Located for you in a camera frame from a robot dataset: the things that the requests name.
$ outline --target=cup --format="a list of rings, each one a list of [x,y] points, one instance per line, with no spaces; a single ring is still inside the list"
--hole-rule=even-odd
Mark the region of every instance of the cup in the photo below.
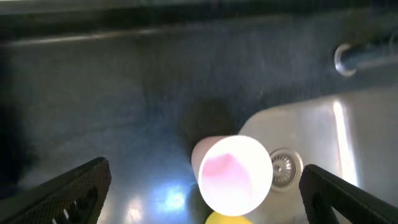
[[[248,136],[205,138],[194,147],[191,162],[203,199],[222,215],[251,212],[271,187],[269,154]]]

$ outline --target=yellow object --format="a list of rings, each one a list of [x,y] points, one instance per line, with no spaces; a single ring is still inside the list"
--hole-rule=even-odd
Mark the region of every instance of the yellow object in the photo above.
[[[205,224],[253,224],[244,216],[228,217],[216,212],[213,212],[206,220]]]

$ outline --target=stainless steel sink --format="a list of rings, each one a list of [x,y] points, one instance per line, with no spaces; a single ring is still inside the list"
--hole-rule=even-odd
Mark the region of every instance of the stainless steel sink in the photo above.
[[[256,138],[269,153],[293,150],[303,165],[316,164],[398,206],[398,86],[263,110],[240,134]],[[307,223],[298,182],[285,192],[271,190],[248,218],[254,223]]]

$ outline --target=sink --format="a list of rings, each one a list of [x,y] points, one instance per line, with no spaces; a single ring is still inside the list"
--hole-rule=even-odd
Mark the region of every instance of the sink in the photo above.
[[[257,139],[270,154],[289,149],[302,165],[316,164],[398,206],[397,102],[398,86],[391,86],[278,106],[253,115],[240,134]],[[297,169],[291,188],[271,190],[248,218],[254,223],[308,223],[299,176]]]

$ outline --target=drain strainer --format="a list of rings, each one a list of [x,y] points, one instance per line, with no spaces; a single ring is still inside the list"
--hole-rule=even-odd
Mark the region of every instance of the drain strainer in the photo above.
[[[300,179],[302,161],[297,152],[282,148],[270,154],[274,175],[272,176],[273,190],[285,192]]]

